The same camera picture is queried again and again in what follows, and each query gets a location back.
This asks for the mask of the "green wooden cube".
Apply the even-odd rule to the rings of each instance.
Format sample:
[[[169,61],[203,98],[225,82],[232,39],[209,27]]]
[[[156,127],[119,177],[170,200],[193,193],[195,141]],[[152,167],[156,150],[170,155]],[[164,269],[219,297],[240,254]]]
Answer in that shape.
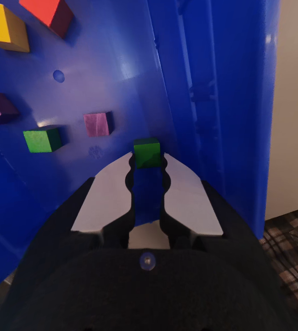
[[[31,153],[52,153],[63,146],[56,126],[25,130],[23,136]]]
[[[161,150],[157,138],[135,139],[133,145],[137,169],[161,166]]]

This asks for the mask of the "red wooden cube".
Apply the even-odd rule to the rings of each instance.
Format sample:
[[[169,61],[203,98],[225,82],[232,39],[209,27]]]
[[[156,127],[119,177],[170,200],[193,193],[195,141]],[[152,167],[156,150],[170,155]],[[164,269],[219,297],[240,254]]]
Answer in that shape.
[[[19,4],[64,39],[74,14],[65,0],[19,0]]]

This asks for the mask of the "blue plastic bin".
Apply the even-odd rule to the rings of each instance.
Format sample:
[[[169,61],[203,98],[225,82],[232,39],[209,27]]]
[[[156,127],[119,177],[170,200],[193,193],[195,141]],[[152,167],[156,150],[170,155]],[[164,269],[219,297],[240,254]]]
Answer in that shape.
[[[20,117],[0,125],[0,283],[44,221],[89,177],[158,138],[261,239],[280,1],[66,1],[65,39],[19,1],[30,53],[0,48],[0,93]],[[112,111],[88,137],[84,114]],[[56,126],[63,146],[31,153],[23,131]]]

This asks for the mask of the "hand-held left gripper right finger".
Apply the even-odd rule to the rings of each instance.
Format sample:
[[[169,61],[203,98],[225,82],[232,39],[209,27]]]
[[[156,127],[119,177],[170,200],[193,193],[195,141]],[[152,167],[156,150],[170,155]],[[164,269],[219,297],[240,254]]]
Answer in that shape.
[[[168,153],[162,156],[163,197],[160,228],[172,249],[191,247],[198,237],[222,238],[223,229],[200,177]]]

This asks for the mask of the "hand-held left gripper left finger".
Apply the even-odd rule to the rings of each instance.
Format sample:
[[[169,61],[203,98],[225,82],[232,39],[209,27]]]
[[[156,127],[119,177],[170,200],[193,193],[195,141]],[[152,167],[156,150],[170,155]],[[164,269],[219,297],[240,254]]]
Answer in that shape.
[[[134,172],[132,152],[98,172],[71,230],[98,235],[104,248],[127,249],[135,226]]]

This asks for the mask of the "person's plaid shirt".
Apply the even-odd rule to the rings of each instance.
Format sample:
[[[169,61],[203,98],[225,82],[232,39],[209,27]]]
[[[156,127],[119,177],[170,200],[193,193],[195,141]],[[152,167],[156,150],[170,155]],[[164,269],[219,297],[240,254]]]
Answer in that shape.
[[[267,220],[259,242],[278,274],[286,302],[298,320],[298,210]]]

